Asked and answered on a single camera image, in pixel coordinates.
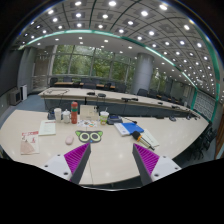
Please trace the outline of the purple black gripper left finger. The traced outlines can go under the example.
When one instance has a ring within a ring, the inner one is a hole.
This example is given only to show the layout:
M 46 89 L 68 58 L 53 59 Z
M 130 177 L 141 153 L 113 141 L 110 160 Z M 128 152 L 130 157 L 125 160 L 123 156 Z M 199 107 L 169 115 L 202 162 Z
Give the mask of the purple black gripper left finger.
M 72 183 L 78 184 L 91 154 L 89 143 L 81 145 L 66 154 L 57 154 L 45 165 L 44 170 Z

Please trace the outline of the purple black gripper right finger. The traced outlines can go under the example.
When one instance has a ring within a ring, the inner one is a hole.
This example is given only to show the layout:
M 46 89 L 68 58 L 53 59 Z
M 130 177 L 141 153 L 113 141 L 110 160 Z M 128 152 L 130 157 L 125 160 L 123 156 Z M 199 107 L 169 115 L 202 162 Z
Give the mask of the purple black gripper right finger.
M 157 181 L 180 170 L 180 167 L 169 157 L 159 156 L 138 144 L 133 144 L 132 154 L 143 185 Z

